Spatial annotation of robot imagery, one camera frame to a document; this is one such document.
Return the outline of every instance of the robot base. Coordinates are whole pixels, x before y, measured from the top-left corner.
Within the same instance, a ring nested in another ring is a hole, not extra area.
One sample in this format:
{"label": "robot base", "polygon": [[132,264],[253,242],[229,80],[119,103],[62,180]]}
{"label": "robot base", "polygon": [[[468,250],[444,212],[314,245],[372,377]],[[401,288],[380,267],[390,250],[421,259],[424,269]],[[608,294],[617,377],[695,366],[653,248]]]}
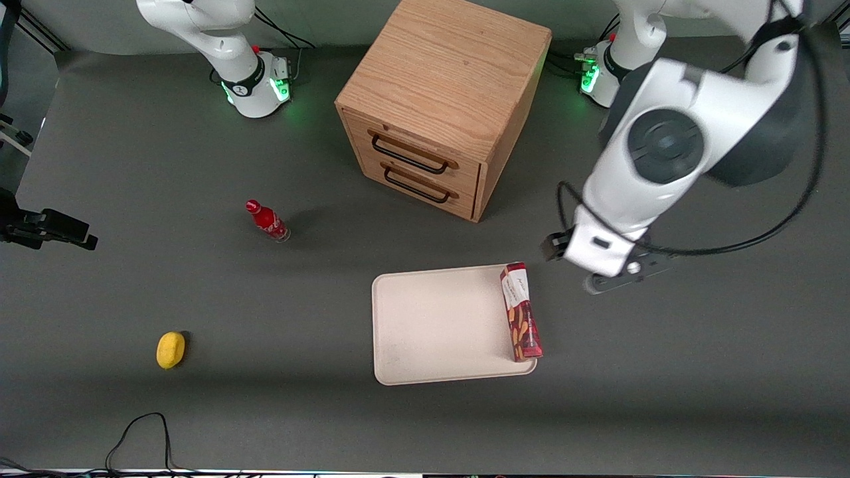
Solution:
{"label": "robot base", "polygon": [[584,56],[595,59],[594,66],[590,71],[586,71],[581,78],[579,91],[586,94],[597,105],[605,108],[610,108],[614,103],[614,97],[617,95],[617,90],[620,89],[620,80],[614,76],[614,73],[608,71],[603,61],[599,59],[605,49],[611,42],[605,40],[599,42],[592,47],[585,48]]}
{"label": "robot base", "polygon": [[286,58],[278,58],[268,52],[258,54],[265,64],[265,74],[249,96],[238,96],[222,84],[227,100],[244,117],[261,118],[274,113],[291,97],[289,64]]}

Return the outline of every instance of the green indicator light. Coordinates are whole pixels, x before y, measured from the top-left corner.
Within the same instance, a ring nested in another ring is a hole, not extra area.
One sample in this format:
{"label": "green indicator light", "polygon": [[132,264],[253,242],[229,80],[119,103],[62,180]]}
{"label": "green indicator light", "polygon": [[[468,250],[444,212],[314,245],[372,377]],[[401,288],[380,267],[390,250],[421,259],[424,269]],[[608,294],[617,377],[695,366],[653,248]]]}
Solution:
{"label": "green indicator light", "polygon": [[289,82],[287,80],[275,80],[274,78],[269,78],[269,84],[275,91],[275,95],[277,95],[277,99],[281,103],[289,100]]}
{"label": "green indicator light", "polygon": [[596,84],[596,79],[599,77],[599,67],[594,65],[590,70],[586,71],[584,77],[581,78],[581,89],[585,93],[593,91],[593,86]]}
{"label": "green indicator light", "polygon": [[230,98],[230,91],[224,86],[224,82],[221,82],[221,88],[224,90],[224,94],[227,95],[227,102],[233,105],[233,98]]}

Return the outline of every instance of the drawer handle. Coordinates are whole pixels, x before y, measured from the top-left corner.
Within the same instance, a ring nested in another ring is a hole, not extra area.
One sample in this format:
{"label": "drawer handle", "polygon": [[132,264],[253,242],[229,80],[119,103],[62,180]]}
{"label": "drawer handle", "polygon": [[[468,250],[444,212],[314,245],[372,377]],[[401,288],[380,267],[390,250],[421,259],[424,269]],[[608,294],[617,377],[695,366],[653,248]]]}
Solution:
{"label": "drawer handle", "polygon": [[416,168],[420,168],[422,171],[427,171],[431,174],[442,174],[442,173],[445,172],[445,169],[449,167],[449,163],[447,161],[443,161],[443,166],[440,166],[439,168],[431,168],[427,164],[422,164],[419,161],[416,161],[414,159],[410,159],[407,156],[402,156],[395,151],[390,151],[387,148],[380,146],[377,143],[379,139],[381,139],[381,137],[378,136],[377,134],[372,135],[372,147],[375,148],[375,151],[377,151],[379,153],[383,153],[383,154],[385,154],[389,157],[398,159],[399,161],[406,162],[407,164],[410,164],[411,166],[414,166]]}
{"label": "drawer handle", "polygon": [[389,177],[390,172],[392,172],[392,168],[390,168],[389,166],[383,167],[383,178],[386,179],[389,184],[397,185],[399,188],[410,191],[413,194],[416,194],[418,196],[422,196],[422,197],[424,197],[425,199],[428,199],[431,202],[436,202],[437,204],[443,204],[444,202],[449,200],[449,197],[451,197],[450,192],[446,192],[443,197],[431,196],[427,192],[422,192],[422,191],[418,190],[417,188],[415,188],[413,186],[406,185],[405,183],[402,183],[401,181],[399,181],[397,179],[390,178]]}

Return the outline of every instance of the coca-cola bottle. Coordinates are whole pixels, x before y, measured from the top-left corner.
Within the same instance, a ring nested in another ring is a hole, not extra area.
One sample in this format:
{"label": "coca-cola bottle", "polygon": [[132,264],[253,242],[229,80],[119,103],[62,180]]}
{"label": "coca-cola bottle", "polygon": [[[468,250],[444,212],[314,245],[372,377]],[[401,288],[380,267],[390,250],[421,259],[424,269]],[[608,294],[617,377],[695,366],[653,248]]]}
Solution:
{"label": "coca-cola bottle", "polygon": [[284,242],[289,239],[290,231],[283,224],[281,218],[277,217],[275,211],[260,205],[259,202],[253,199],[245,203],[245,209],[251,213],[254,218],[254,224],[269,235],[275,242]]}

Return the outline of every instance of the bottle cap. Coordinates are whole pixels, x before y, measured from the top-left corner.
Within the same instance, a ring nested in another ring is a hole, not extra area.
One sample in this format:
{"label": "bottle cap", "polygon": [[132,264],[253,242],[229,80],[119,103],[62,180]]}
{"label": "bottle cap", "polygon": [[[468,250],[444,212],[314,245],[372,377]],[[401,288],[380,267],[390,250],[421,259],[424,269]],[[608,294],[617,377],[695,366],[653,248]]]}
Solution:
{"label": "bottle cap", "polygon": [[245,203],[245,209],[247,209],[248,212],[251,213],[251,214],[259,213],[260,209],[262,209],[262,208],[263,207],[260,206],[260,203],[257,202],[257,201],[254,201],[253,199],[251,199],[251,200],[249,200],[248,202]]}

